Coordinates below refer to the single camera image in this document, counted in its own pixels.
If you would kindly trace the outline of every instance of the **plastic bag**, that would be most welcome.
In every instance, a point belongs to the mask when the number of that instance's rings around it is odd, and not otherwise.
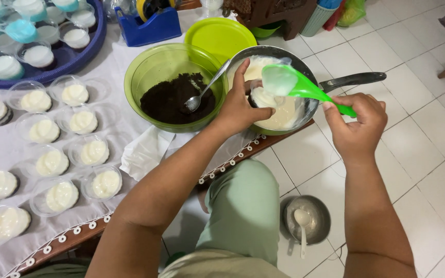
[[[322,26],[324,30],[332,31],[332,29],[334,29],[334,26],[336,26],[336,23],[338,22],[339,18],[341,17],[341,14],[343,13],[343,10],[345,8],[345,2],[346,0],[341,1],[339,8],[324,23],[324,25]]]
[[[348,27],[366,14],[365,0],[346,0],[345,10],[338,21],[338,26]]]

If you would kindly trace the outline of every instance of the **chocolate cookie crumbs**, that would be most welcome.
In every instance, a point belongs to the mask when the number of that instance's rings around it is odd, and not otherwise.
[[[186,113],[185,102],[200,95],[207,86],[201,73],[183,73],[171,81],[163,81],[150,88],[140,99],[140,108],[148,116],[167,124],[188,124],[209,115],[216,106],[211,89],[202,96],[200,106]]]

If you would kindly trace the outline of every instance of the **green plastic bowl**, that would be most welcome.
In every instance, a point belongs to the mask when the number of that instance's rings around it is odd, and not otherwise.
[[[274,34],[277,29],[282,25],[281,21],[272,22],[259,27],[251,28],[250,31],[256,38],[267,38],[268,36]]]
[[[217,73],[221,63],[200,47],[175,43],[151,47],[137,56],[125,75],[125,95],[130,106],[145,120],[159,129],[172,133],[198,131],[207,126],[219,113],[227,94],[227,77],[223,74],[211,89],[216,97],[214,110],[200,120],[183,125],[173,125],[157,121],[140,109],[140,98],[154,85],[178,77],[180,73],[198,73],[208,84]]]

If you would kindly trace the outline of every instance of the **tile floor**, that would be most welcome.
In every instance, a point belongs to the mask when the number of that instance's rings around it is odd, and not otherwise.
[[[262,45],[293,52],[319,82],[349,74],[384,71],[381,83],[349,86],[330,94],[370,93],[387,104],[389,121],[376,159],[415,256],[419,277],[445,277],[445,0],[368,0],[367,16],[350,28],[321,29],[311,38]],[[329,208],[326,241],[311,246],[305,260],[281,227],[278,268],[293,278],[339,278],[348,253],[344,234],[343,161],[320,107],[315,124],[275,144],[257,159],[279,182],[285,200],[311,194]],[[164,234],[163,258],[191,252],[207,222],[192,195]]]

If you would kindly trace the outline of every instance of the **green plastic spoon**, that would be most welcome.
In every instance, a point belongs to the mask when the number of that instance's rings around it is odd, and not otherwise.
[[[356,117],[356,112],[351,106],[335,103],[310,79],[291,66],[281,64],[265,66],[262,69],[262,85],[266,91],[273,92],[277,97],[314,98],[320,101],[330,101],[337,106],[339,112]]]

